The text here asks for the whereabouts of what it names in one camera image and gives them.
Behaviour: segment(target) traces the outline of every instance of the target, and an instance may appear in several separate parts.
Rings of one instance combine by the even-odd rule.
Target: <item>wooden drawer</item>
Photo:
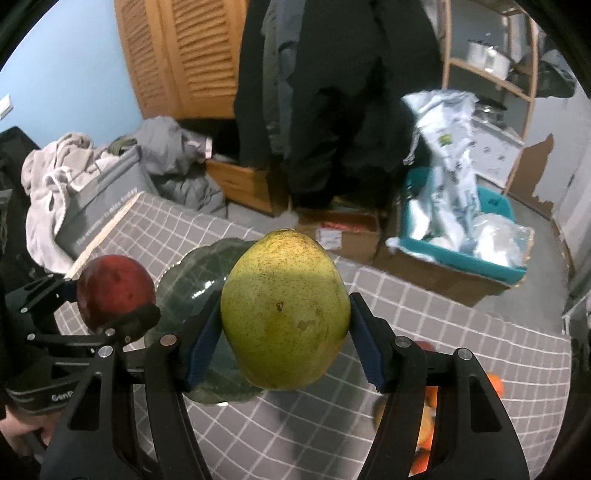
[[[287,210],[287,182],[279,168],[255,170],[216,160],[206,167],[229,200],[273,216]]]

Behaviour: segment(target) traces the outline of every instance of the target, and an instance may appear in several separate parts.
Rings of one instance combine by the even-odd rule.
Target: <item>gray grid mat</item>
[[[157,279],[191,249],[224,237],[257,239],[260,234],[143,194],[91,258],[129,255]],[[397,333],[427,340],[445,353],[465,346],[486,371],[501,376],[503,404],[535,477],[564,416],[570,342],[503,322],[343,258],[335,257],[335,263],[349,291],[361,292],[372,312]],[[64,333],[85,332],[75,304],[64,305],[56,318]],[[348,339],[327,374],[305,390],[267,392],[224,406],[186,404],[214,478],[350,480],[358,475],[373,441],[372,406],[378,397]],[[135,403],[140,444],[153,454],[141,387],[136,388]]]

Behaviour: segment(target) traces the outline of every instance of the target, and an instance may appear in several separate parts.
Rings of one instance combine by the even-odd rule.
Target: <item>teal plastic basket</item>
[[[407,187],[413,192],[418,192],[426,184],[428,179],[428,168],[415,168],[411,170],[406,179]],[[484,187],[478,187],[478,198],[483,213],[497,213],[512,222],[515,222],[513,208],[507,198]],[[437,262],[454,268],[455,270],[481,275],[507,285],[516,285],[521,281],[526,272],[526,267],[503,267],[487,262],[471,255],[454,252],[437,245],[430,244],[424,240],[415,240],[408,237],[408,203],[404,205],[402,214],[402,225],[400,232],[400,247],[404,250],[418,254],[429,255]]]

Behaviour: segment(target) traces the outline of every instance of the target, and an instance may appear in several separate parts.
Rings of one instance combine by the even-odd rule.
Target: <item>light blue wall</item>
[[[16,125],[41,147],[69,131],[100,145],[137,129],[113,1],[59,0],[0,71],[7,93],[14,110],[0,131]]]

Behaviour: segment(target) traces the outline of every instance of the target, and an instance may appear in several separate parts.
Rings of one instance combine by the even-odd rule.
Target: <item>black bag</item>
[[[0,275],[7,292],[45,275],[27,251],[25,220],[31,202],[21,185],[22,164],[30,152],[38,149],[18,127],[0,133],[0,190],[12,189],[6,216],[8,239],[0,259]]]
[[[556,45],[550,38],[546,38],[544,49],[541,54],[541,60],[538,63],[538,86],[536,98],[571,98],[577,89],[577,80],[572,73],[559,64],[566,64],[564,57],[556,49]],[[547,54],[552,61],[544,60]],[[524,57],[520,64],[525,66],[529,63],[530,56]],[[510,80],[523,91],[527,91],[530,86],[529,75],[513,70]]]

